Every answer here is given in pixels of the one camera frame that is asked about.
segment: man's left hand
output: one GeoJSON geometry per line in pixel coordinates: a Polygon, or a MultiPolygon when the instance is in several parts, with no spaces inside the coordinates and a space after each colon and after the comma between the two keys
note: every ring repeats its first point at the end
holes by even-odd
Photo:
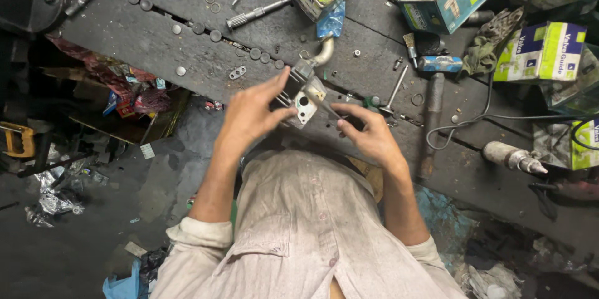
{"type": "Polygon", "coordinates": [[[225,123],[221,128],[214,149],[226,147],[229,154],[241,156],[260,136],[277,127],[279,122],[296,115],[295,107],[268,109],[268,104],[283,91],[289,66],[281,74],[262,84],[236,93],[226,108],[225,123]]]}

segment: metal bracket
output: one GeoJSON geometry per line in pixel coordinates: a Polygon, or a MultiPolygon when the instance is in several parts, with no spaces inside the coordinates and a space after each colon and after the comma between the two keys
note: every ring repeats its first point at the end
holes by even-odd
{"type": "Polygon", "coordinates": [[[237,67],[236,69],[234,69],[233,72],[231,72],[229,74],[229,78],[231,80],[235,80],[235,79],[239,78],[240,76],[242,76],[244,74],[246,74],[246,67],[245,66],[240,66],[240,67],[237,67]]]}

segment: person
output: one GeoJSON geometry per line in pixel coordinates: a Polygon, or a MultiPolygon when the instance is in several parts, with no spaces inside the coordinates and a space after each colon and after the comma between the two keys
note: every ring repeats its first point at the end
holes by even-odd
{"type": "Polygon", "coordinates": [[[186,218],[167,229],[173,248],[150,299],[465,298],[418,211],[408,164],[384,118],[337,127],[383,170],[384,226],[373,191],[347,166],[306,151],[266,151],[243,171],[235,234],[229,221],[238,163],[261,136],[294,115],[270,111],[289,68],[229,102],[212,161],[186,218]]]}

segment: man's right hand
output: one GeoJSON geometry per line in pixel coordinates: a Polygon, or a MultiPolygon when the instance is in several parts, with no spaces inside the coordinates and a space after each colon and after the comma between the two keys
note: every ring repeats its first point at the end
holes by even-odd
{"type": "Polygon", "coordinates": [[[395,142],[385,118],[375,112],[355,104],[331,104],[340,113],[360,118],[366,126],[363,131],[355,129],[346,120],[338,120],[337,128],[364,154],[389,170],[400,162],[405,162],[401,150],[395,142]]]}

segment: rolled sleeve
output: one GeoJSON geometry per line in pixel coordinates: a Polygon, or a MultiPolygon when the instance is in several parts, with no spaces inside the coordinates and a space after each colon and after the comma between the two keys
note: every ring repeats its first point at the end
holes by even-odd
{"type": "Polygon", "coordinates": [[[465,298],[464,292],[445,268],[439,257],[437,245],[432,236],[426,242],[406,246],[416,261],[422,265],[432,280],[449,298],[465,298]]]}
{"type": "Polygon", "coordinates": [[[231,222],[206,223],[185,217],[167,229],[174,244],[158,270],[151,299],[191,298],[225,257],[233,241],[231,222]]]}

